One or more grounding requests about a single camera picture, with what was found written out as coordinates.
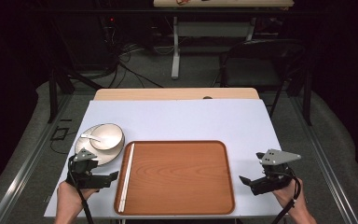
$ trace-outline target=black cable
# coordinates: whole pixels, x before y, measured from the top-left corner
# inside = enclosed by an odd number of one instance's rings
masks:
[[[138,78],[139,82],[140,82],[141,85],[142,85],[142,88],[145,88],[145,85],[144,85],[143,81],[142,81],[136,74],[134,74],[134,75],[135,75],[136,78]]]
[[[77,132],[67,133],[66,135],[58,136],[58,137],[56,137],[56,138],[65,137],[65,136],[67,136],[67,135],[69,135],[69,134],[74,134],[74,133],[77,133]],[[50,139],[50,141],[51,141],[51,142],[50,142],[50,149],[51,149],[53,152],[59,153],[59,154],[63,154],[63,155],[68,155],[67,152],[60,152],[60,151],[57,151],[56,149],[53,148],[53,143],[54,143],[55,141],[57,141],[57,140],[51,140],[51,139]]]
[[[90,212],[90,209],[89,209],[89,205],[87,204],[87,201],[86,199],[84,198],[81,190],[79,189],[78,185],[77,185],[77,181],[75,181],[74,177],[72,176],[72,169],[71,169],[71,164],[72,164],[72,161],[74,160],[74,156],[71,156],[68,160],[68,174],[69,176],[71,177],[72,179],[72,182],[74,183],[75,185],[75,189],[78,193],[78,195],[80,196],[80,199],[81,199],[81,204],[83,205],[83,209],[84,209],[84,213],[86,214],[86,218],[87,218],[87,221],[89,224],[93,224],[94,221],[92,220],[92,216],[91,216],[91,212]]]
[[[126,77],[126,74],[127,74],[127,70],[124,70],[123,77],[122,77],[121,80],[118,82],[118,84],[114,87],[114,89],[117,89],[117,88],[120,86],[121,82],[123,82],[123,80],[124,80],[124,77]]]
[[[101,74],[96,74],[96,75],[88,75],[88,74],[82,74],[83,77],[86,77],[90,80],[93,80],[93,79],[99,79],[99,78],[102,78],[102,77],[108,77],[109,75],[111,75],[113,72],[114,72],[114,69],[115,67],[109,67],[107,68],[105,71],[103,71]]]
[[[118,55],[118,58],[123,62],[123,63],[128,63],[131,59],[131,53],[134,49],[131,49],[130,47],[128,47],[128,44],[126,46],[124,46],[124,48],[121,50],[123,51],[120,55]],[[128,59],[124,60],[121,57],[123,55],[128,55]]]
[[[217,82],[217,79],[220,78],[221,76],[222,76],[222,75],[221,75],[221,72],[219,71],[219,73],[218,73],[217,76],[214,78],[214,80],[213,80],[213,82],[212,82],[212,84],[211,84],[211,88],[213,88],[216,83],[220,83],[220,81]]]
[[[117,77],[117,70],[118,70],[118,67],[116,68],[116,72],[115,74],[113,75],[113,78],[112,78],[112,81],[109,83],[109,85],[107,86],[107,89],[110,89],[113,85],[113,83],[115,82],[116,80],[116,77]]]
[[[277,224],[283,217],[284,215],[289,212],[289,210],[294,207],[296,200],[298,198],[298,196],[301,193],[301,183],[300,181],[296,178],[295,175],[289,175],[286,173],[277,173],[277,172],[266,172],[266,175],[284,175],[284,176],[288,176],[291,179],[294,179],[296,181],[296,186],[295,186],[295,194],[293,196],[293,199],[290,200],[290,202],[283,208],[283,210],[280,212],[280,214],[278,214],[275,219],[272,221],[272,224]]]
[[[120,65],[121,67],[127,69],[128,71],[130,71],[131,73],[133,73],[133,74],[136,75],[137,77],[142,77],[142,78],[146,79],[147,81],[149,81],[150,83],[152,83],[152,84],[154,84],[154,85],[156,85],[156,86],[158,86],[158,87],[160,87],[160,88],[164,88],[163,86],[161,86],[161,85],[159,85],[158,83],[156,83],[156,82],[154,82],[154,81],[148,79],[147,77],[144,77],[144,76],[142,76],[142,75],[140,75],[140,74],[138,74],[138,73],[133,72],[132,70],[130,70],[130,68],[128,68],[128,67],[127,67],[126,65],[124,65],[123,63],[119,63],[119,65]]]

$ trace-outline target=chair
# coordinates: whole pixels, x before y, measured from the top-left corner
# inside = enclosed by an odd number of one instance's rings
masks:
[[[220,55],[220,87],[247,87],[276,91],[269,116],[275,110],[283,85],[300,70],[305,48],[294,39],[244,41]]]

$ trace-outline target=desk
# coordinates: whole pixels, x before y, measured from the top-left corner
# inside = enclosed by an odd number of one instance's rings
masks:
[[[176,0],[154,0],[154,7],[291,7],[292,0],[191,0],[179,6]],[[172,78],[179,78],[178,36],[232,36],[252,39],[255,18],[249,22],[181,22],[173,18]]]
[[[213,99],[200,100],[204,96]],[[126,144],[143,140],[219,140],[226,145],[232,176],[235,209],[222,216],[120,216],[113,209],[117,181],[108,189],[101,189],[89,199],[94,218],[234,218],[276,216],[281,207],[271,194],[254,196],[238,178],[263,176],[256,152],[280,148],[264,103],[253,89],[149,89],[99,90],[79,127],[76,139],[95,124],[114,122],[126,136]],[[74,154],[74,146],[69,156]],[[120,169],[122,153],[105,165],[92,170],[106,175]],[[63,165],[60,183],[66,178]],[[56,193],[45,213],[55,217]]]

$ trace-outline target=cable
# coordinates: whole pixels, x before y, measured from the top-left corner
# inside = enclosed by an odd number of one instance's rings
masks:
[[[154,84],[154,85],[156,85],[156,86],[158,86],[158,87],[160,87],[160,88],[164,88],[163,86],[161,86],[161,85],[159,85],[158,83],[156,83],[156,82],[150,80],[149,78],[144,77],[144,76],[142,76],[142,75],[140,75],[140,74],[138,74],[138,73],[133,72],[133,71],[130,70],[130,68],[128,68],[125,64],[119,63],[119,65],[120,65],[121,67],[127,69],[129,72],[133,73],[134,75],[136,75],[140,81],[141,81],[141,79],[140,79],[139,77],[146,79],[146,80],[149,81],[150,83],[152,83],[152,84]]]
[[[183,42],[185,42],[186,40],[188,39],[191,39],[192,37],[184,37],[179,43],[178,43],[178,46],[181,45]],[[167,54],[170,54],[173,52],[173,47],[174,45],[171,45],[171,46],[157,46],[157,47],[153,47],[153,50],[154,52],[156,52],[157,54],[160,54],[160,55],[167,55]],[[158,51],[157,49],[170,49],[170,51],[167,51],[167,52],[161,52],[161,51]]]
[[[114,89],[117,89],[117,88],[120,86],[120,84],[121,84],[121,82],[123,82],[124,77],[126,76],[126,74],[127,74],[127,70],[124,70],[123,77],[122,77],[121,80],[118,82],[118,84],[114,87]]]
[[[68,174],[69,176],[71,177],[72,179],[72,182],[74,183],[75,185],[75,189],[78,193],[78,195],[80,196],[80,199],[81,199],[81,204],[83,205],[83,209],[84,209],[84,213],[86,214],[86,218],[87,218],[87,221],[89,224],[93,224],[93,220],[92,220],[92,216],[91,216],[91,212],[90,212],[90,209],[89,209],[89,205],[87,204],[87,201],[86,199],[83,197],[83,193],[81,192],[81,190],[79,189],[78,185],[77,185],[77,182],[75,181],[74,177],[72,176],[72,169],[71,169],[71,165],[72,165],[72,161],[74,160],[74,156],[71,156],[68,160]]]
[[[164,17],[164,19],[165,19],[165,21],[167,22],[168,26],[170,26],[171,31],[172,31],[172,34],[173,34],[173,28],[172,28],[170,22],[168,21],[167,17]]]
[[[115,74],[113,75],[113,78],[112,78],[112,81],[109,83],[109,85],[107,86],[107,89],[110,89],[113,85],[113,83],[115,82],[116,80],[116,77],[117,77],[117,70],[118,70],[118,67],[116,68],[116,72]]]
[[[283,210],[280,212],[280,214],[278,214],[275,219],[272,221],[272,224],[277,224],[283,217],[284,215],[289,212],[289,210],[294,207],[296,200],[298,198],[298,196],[301,193],[301,184],[300,181],[296,178],[296,176],[293,173],[293,170],[291,170],[292,175],[286,174],[286,173],[277,173],[277,172],[266,172],[266,175],[284,175],[284,176],[288,176],[291,179],[294,179],[296,181],[296,186],[295,186],[295,194],[293,196],[293,199],[290,200],[290,202],[283,208]]]
[[[81,75],[82,75],[83,77],[86,77],[86,78],[90,79],[90,80],[98,79],[98,78],[102,78],[102,77],[107,77],[107,76],[109,76],[110,74],[112,74],[112,73],[114,72],[115,68],[116,68],[116,66],[113,65],[112,67],[106,68],[106,70],[103,71],[101,74],[96,74],[96,75],[90,75],[90,76],[88,76],[87,74],[83,73],[83,74],[81,74]]]
[[[114,30],[113,30],[113,33],[112,33],[112,37],[110,38],[110,40],[112,41],[112,45],[115,45],[115,39],[113,38],[115,36],[115,33],[116,33],[116,27],[113,27]]]
[[[132,47],[135,47],[135,46],[137,46],[137,45],[136,45],[136,44],[131,44],[131,45],[129,45],[128,47],[125,46],[125,48],[122,50],[122,51],[124,51],[124,52],[121,53],[120,55],[118,55],[118,58],[119,58],[122,62],[128,63],[128,62],[130,61],[130,59],[131,59],[131,53],[132,53],[132,52],[135,52],[135,51],[138,51],[138,50],[144,50],[144,48],[131,49]],[[124,55],[127,55],[127,54],[129,54],[129,58],[128,58],[126,61],[124,61],[121,57],[124,56]]]
[[[67,136],[67,135],[69,135],[69,134],[74,134],[74,133],[77,133],[77,132],[67,133],[66,135],[58,136],[58,137],[56,137],[56,138],[65,137],[65,136]],[[50,141],[51,141],[51,143],[50,143],[50,149],[51,149],[53,152],[59,153],[59,154],[63,154],[63,155],[68,155],[67,152],[60,152],[60,151],[57,151],[56,149],[53,148],[53,143],[54,143],[55,141],[57,141],[57,140],[51,140],[51,139],[50,139]]]

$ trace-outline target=human hand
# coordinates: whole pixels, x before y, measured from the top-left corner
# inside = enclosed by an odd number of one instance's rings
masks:
[[[304,196],[303,181],[301,179],[298,179],[298,181],[301,185],[301,192],[296,199],[294,207],[292,207],[288,213],[295,223],[314,224],[316,223],[316,220],[308,211],[307,203]],[[278,203],[281,205],[281,207],[285,207],[293,199],[293,196],[295,195],[295,189],[296,181],[292,180],[289,186],[287,186],[286,188],[274,190],[272,191],[272,193],[277,198]]]
[[[97,190],[82,189],[81,192],[84,199],[87,200]],[[72,223],[82,209],[83,205],[76,189],[72,185],[62,181],[57,188],[57,213],[54,223]]]

